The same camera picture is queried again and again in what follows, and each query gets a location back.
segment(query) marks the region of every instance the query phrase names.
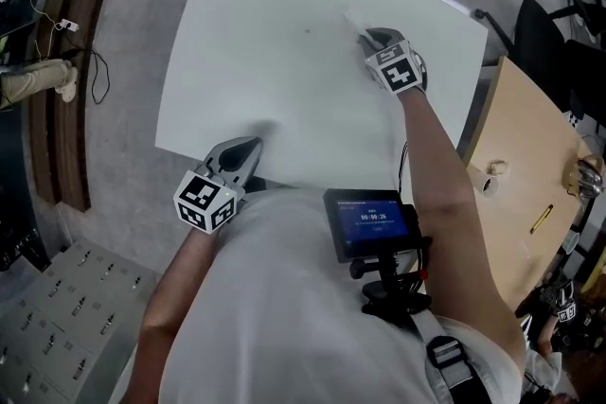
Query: wooden panel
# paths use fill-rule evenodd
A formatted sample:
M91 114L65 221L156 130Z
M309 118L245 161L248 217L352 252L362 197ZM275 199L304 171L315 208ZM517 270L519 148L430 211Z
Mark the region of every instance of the wooden panel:
M580 208L562 185L564 165L589 149L560 110L513 62L502 58L465 162L509 163L494 199L476 202L497 289L515 309L539 282ZM553 210L531 235L547 208Z
M55 97L55 151L62 201L81 212L90 208L86 175L85 110L90 49L95 39L97 20L103 0L72 0L65 18L80 25L78 32L68 32L62 38L61 49L74 45L80 52L71 60L78 67L78 93L70 103Z
M69 8L70 0L46 0L44 12L52 19L62 19ZM38 21L36 40L45 55L51 42L52 24L46 17ZM54 32L51 56L60 54L61 33ZM29 145L36 192L45 201L56 204L61 200L54 147L54 93L41 91L28 100Z

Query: strap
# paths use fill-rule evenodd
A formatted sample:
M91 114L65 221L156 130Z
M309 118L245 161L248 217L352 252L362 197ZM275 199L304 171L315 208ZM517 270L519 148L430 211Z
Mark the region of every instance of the strap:
M432 367L427 368L428 378L436 371L443 383L431 382L438 402L488 403L490 397L480 376L468 363L467 355L461 342L446 334L434 314L425 309L410 315L417 331L427 348L427 356Z
M444 328L428 309L410 315L427 347L430 362L439 370L449 389L473 377L465 362L461 343L446 335Z

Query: white table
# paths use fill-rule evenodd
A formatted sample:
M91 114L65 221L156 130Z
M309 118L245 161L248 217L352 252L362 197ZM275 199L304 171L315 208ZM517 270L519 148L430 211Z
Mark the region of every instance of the white table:
M260 177L394 188L403 113L369 80L348 9L411 41L427 64L429 99L456 145L487 30L442 1L187 0L156 146L203 160L224 140L256 134L265 142Z

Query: pencil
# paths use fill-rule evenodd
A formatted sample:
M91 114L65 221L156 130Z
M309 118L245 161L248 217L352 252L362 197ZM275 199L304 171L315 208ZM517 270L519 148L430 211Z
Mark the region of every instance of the pencil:
M544 212L541 214L541 216L537 219L537 221L534 223L534 225L532 226L532 228L530 228L530 234L534 234L535 231L537 229L539 229L539 226L541 224L543 224L543 221L547 219L547 216L549 216L549 214L551 213L553 209L553 204L549 204L549 207L547 207Z

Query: timer display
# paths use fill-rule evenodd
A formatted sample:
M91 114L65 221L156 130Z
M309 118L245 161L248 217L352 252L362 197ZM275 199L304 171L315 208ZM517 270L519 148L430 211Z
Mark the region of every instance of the timer display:
M408 235L397 201L339 201L337 212L346 244Z

